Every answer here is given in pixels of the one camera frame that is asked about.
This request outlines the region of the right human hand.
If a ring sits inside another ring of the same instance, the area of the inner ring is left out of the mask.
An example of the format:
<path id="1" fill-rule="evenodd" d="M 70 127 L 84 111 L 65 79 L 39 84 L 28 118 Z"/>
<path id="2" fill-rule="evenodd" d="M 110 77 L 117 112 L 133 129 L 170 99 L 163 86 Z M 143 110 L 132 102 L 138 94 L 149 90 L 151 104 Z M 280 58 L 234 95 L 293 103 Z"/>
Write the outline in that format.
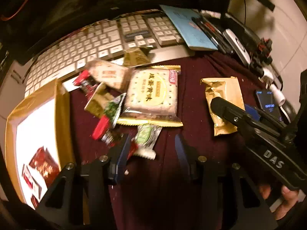
<path id="1" fill-rule="evenodd" d="M 258 190 L 263 199 L 268 199 L 271 193 L 271 187 L 269 184 L 260 184 L 258 186 Z M 281 187 L 281 194 L 284 200 L 273 212 L 275 220 L 282 219 L 288 213 L 288 211 L 297 203 L 299 197 L 298 191 L 292 191 L 284 185 Z"/>

